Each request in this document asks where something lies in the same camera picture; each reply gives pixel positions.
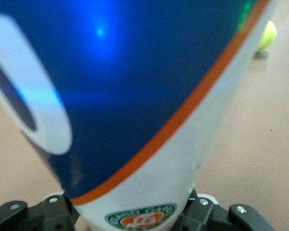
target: metal screw head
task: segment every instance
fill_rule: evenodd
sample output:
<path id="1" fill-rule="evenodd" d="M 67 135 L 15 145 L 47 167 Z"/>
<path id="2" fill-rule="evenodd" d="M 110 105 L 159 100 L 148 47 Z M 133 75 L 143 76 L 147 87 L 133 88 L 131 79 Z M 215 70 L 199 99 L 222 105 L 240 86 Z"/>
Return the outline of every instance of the metal screw head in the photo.
<path id="1" fill-rule="evenodd" d="M 242 207 L 242 206 L 237 206 L 236 210 L 240 213 L 247 213 L 246 208 Z"/>
<path id="2" fill-rule="evenodd" d="M 206 199 L 204 199 L 204 198 L 201 198 L 201 199 L 199 200 L 199 202 L 200 202 L 202 205 L 208 205 L 208 204 L 209 204 L 209 202 L 208 202 Z"/>
<path id="3" fill-rule="evenodd" d="M 10 210 L 18 209 L 20 207 L 19 204 L 14 204 L 10 207 Z"/>
<path id="4" fill-rule="evenodd" d="M 54 202 L 56 202 L 57 200 L 58 200 L 57 197 L 52 197 L 52 198 L 49 199 L 49 202 L 50 202 L 50 203 L 54 203 Z"/>

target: floor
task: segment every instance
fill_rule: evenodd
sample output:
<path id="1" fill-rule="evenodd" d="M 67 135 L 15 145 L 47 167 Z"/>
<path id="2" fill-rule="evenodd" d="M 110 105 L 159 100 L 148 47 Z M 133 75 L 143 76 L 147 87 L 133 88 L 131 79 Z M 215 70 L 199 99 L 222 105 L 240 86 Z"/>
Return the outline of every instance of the floor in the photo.
<path id="1" fill-rule="evenodd" d="M 271 20 L 277 38 L 252 60 L 196 190 L 224 208 L 249 204 L 277 231 L 289 231 L 289 0 Z M 33 206 L 59 190 L 0 106 L 0 205 L 18 199 Z M 77 230 L 89 228 L 80 220 Z"/>

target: orange stripe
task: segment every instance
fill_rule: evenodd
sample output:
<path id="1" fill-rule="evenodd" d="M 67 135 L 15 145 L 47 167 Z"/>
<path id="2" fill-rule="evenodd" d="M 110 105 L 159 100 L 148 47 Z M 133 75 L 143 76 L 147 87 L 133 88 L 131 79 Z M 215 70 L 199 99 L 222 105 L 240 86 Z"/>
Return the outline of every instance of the orange stripe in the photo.
<path id="1" fill-rule="evenodd" d="M 215 64 L 204 76 L 202 81 L 196 86 L 193 92 L 189 95 L 181 107 L 173 114 L 173 116 L 165 123 L 165 125 L 151 138 L 151 140 L 132 159 L 130 159 L 123 167 L 121 167 L 102 184 L 80 197 L 71 199 L 73 204 L 83 205 L 109 192 L 154 155 L 154 153 L 168 140 L 168 138 L 200 104 L 201 100 L 211 89 L 223 70 L 225 70 L 227 65 L 230 63 L 246 37 L 249 35 L 261 13 L 266 8 L 268 2 L 269 0 L 260 0 L 255 4 L 247 17 L 243 28 L 235 34 Z"/>

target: green and orange logo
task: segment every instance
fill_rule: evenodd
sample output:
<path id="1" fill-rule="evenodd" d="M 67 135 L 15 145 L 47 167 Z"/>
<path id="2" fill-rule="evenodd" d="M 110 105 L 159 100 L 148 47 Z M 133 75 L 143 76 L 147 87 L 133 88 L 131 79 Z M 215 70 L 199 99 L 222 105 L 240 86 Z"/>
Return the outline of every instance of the green and orange logo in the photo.
<path id="1" fill-rule="evenodd" d="M 105 219 L 109 224 L 121 230 L 145 231 L 162 224 L 176 208 L 176 204 L 158 205 L 110 214 Z"/>

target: yellow-green ball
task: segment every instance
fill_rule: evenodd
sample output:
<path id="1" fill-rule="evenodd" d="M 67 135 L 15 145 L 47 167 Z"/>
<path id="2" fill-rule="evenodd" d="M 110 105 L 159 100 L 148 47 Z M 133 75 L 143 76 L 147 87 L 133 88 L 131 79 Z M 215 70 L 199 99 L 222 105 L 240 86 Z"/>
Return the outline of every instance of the yellow-green ball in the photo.
<path id="1" fill-rule="evenodd" d="M 272 21 L 268 21 L 258 44 L 257 51 L 263 51 L 264 49 L 268 48 L 274 42 L 276 35 L 277 31 L 274 23 Z"/>

